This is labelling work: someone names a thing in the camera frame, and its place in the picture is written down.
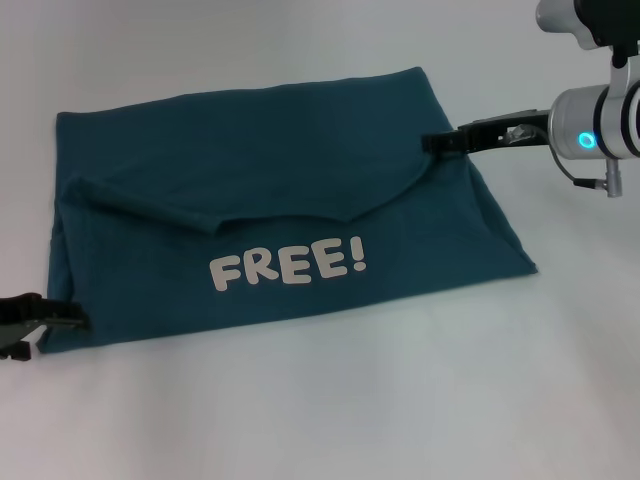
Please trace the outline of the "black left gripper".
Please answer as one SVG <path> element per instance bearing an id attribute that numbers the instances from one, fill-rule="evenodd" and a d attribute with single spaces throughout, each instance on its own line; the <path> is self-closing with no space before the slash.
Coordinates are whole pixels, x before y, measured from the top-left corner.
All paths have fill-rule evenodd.
<path id="1" fill-rule="evenodd" d="M 78 303 L 45 299 L 37 293 L 0 298 L 0 360 L 29 361 L 31 347 L 24 338 L 43 322 L 54 328 L 91 328 L 88 314 Z"/>

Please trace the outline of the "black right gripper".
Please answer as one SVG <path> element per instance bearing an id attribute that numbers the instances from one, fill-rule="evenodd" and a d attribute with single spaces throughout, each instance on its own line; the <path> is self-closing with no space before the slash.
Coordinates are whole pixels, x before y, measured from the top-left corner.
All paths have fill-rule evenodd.
<path id="1" fill-rule="evenodd" d="M 548 144 L 549 110 L 524 110 L 476 120 L 448 132 L 421 137 L 422 150 L 440 158 L 500 148 L 544 146 Z"/>

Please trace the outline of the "teal blue shirt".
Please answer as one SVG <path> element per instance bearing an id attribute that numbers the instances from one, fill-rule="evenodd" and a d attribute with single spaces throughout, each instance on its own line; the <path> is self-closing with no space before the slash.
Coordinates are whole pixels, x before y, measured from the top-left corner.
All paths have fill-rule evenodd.
<path id="1" fill-rule="evenodd" d="M 424 71 L 57 116 L 44 354 L 360 308 L 536 272 Z"/>

